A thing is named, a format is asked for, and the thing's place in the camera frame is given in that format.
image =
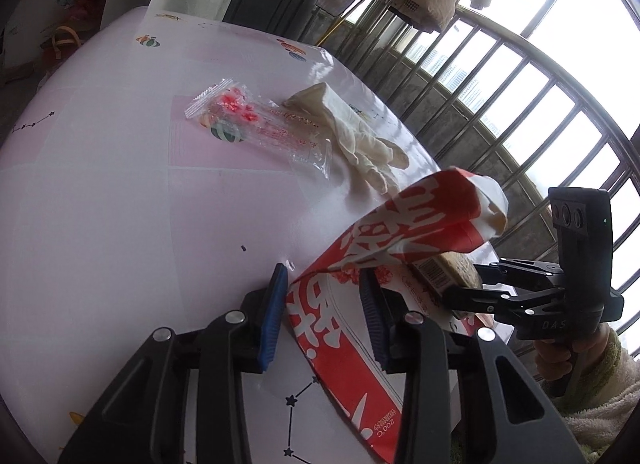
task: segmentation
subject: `white table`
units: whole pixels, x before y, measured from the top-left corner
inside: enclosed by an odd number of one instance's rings
[[[299,59],[275,36],[171,16],[138,8],[92,38],[0,151],[0,394],[51,463],[74,431],[68,412],[85,414],[156,327],[206,326],[277,262],[293,279],[383,201],[339,155],[325,180],[278,152],[216,139],[184,118],[193,95],[234,78],[278,102],[326,81],[408,153],[402,187],[437,170],[325,50],[298,45]],[[136,41],[145,35],[159,45]],[[245,377],[255,464],[283,461],[284,397],[311,376],[283,331],[270,371]],[[322,389],[305,394],[299,453],[372,462]]]

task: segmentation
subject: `red printed pattern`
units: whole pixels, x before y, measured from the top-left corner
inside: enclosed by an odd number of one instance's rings
[[[420,180],[353,224],[289,287],[287,310],[300,348],[363,439],[388,463],[398,441],[400,408],[342,332],[318,274],[331,272],[340,283],[356,284],[361,268],[377,267],[384,281],[390,272],[380,266],[479,247],[490,237],[483,238],[471,222],[482,212],[473,177],[451,169]],[[463,325],[469,334],[481,326],[473,319]]]

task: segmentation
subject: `transparent plastic bag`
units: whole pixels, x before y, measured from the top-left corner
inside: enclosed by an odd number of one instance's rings
[[[246,86],[223,79],[193,99],[187,119],[216,133],[227,133],[267,148],[286,152],[295,161],[311,164],[329,178],[331,139],[328,130],[270,100],[254,97]]]

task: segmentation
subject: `paper bag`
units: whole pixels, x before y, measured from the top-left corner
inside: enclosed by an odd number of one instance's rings
[[[402,293],[409,309],[471,334],[479,320],[455,319],[405,264],[469,253],[504,231],[507,207],[489,177],[455,168],[435,173],[353,224],[289,287],[287,311],[300,348],[366,444],[388,463],[398,442],[404,376],[384,374],[373,358],[359,271],[376,267],[380,284]]]

